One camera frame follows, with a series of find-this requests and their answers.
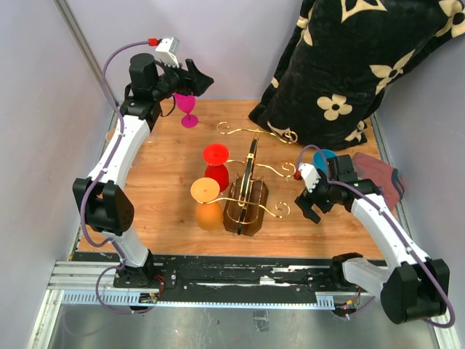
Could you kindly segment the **pink wine glass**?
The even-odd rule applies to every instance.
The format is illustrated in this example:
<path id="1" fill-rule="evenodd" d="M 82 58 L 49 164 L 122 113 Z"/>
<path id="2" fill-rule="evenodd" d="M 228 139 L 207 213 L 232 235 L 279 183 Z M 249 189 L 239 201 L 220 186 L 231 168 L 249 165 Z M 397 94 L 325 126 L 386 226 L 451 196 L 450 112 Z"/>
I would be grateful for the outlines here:
<path id="1" fill-rule="evenodd" d="M 181 125 L 185 128 L 195 127 L 198 124 L 198 117 L 192 114 L 196 104 L 195 96 L 174 93 L 174 99 L 178 109 L 185 114 L 181 119 Z"/>

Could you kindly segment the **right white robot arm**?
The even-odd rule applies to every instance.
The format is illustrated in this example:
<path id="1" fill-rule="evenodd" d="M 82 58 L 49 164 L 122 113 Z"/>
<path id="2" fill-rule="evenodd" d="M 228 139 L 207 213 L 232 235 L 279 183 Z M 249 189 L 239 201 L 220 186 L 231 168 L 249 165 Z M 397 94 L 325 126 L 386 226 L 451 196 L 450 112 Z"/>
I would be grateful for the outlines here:
<path id="1" fill-rule="evenodd" d="M 357 176 L 350 156 L 330 158 L 325 169 L 300 161 L 294 177 L 305 185 L 295 200 L 305 218 L 319 223 L 320 213 L 343 206 L 370 233 L 387 264 L 380 268 L 356 252 L 335 256 L 329 273 L 334 289 L 344 291 L 352 285 L 364 289 L 380 301 L 394 324 L 431 322 L 445 313 L 455 321 L 448 299 L 449 267 L 442 259 L 433 260 L 408 236 L 375 183 Z"/>

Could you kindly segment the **red wine glass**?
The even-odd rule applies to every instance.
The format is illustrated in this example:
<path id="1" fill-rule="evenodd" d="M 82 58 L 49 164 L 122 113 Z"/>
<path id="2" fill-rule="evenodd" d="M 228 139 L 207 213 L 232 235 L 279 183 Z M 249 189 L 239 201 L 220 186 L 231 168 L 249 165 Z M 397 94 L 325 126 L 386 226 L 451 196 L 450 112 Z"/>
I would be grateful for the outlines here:
<path id="1" fill-rule="evenodd" d="M 203 150 L 203 160 L 207 163 L 204 176 L 216 180 L 221 192 L 230 184 L 230 174 L 225 166 L 229 155 L 228 148 L 221 143 L 212 143 Z"/>

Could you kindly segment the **blue wine glass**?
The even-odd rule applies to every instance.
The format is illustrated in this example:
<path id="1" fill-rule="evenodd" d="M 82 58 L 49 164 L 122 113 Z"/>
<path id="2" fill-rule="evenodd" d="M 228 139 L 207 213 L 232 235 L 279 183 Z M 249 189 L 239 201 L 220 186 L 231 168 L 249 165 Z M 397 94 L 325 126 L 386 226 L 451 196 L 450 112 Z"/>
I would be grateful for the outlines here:
<path id="1" fill-rule="evenodd" d="M 321 169 L 326 175 L 329 174 L 327 169 L 327 160 L 337 157 L 337 154 L 329 149 L 322 149 L 321 152 L 316 151 L 312 158 L 312 164 L 316 169 Z"/>

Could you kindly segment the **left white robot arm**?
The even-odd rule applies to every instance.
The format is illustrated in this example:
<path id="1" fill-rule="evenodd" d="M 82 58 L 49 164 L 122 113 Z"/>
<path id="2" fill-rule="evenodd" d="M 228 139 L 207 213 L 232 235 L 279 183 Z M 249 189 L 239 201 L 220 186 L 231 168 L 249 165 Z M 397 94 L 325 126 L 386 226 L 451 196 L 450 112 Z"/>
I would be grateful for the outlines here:
<path id="1" fill-rule="evenodd" d="M 73 195 L 81 217 L 83 234 L 101 233 L 120 258 L 116 287 L 149 287 L 157 279 L 153 255 L 134 228 L 134 205 L 124 193 L 129 170 L 141 145 L 161 115 L 161 101 L 174 94 L 200 97 L 213 83 L 191 59 L 184 68 L 157 61 L 148 53 L 130 60 L 130 82 L 118 108 L 113 136 L 99 163 L 85 178 L 73 183 Z"/>

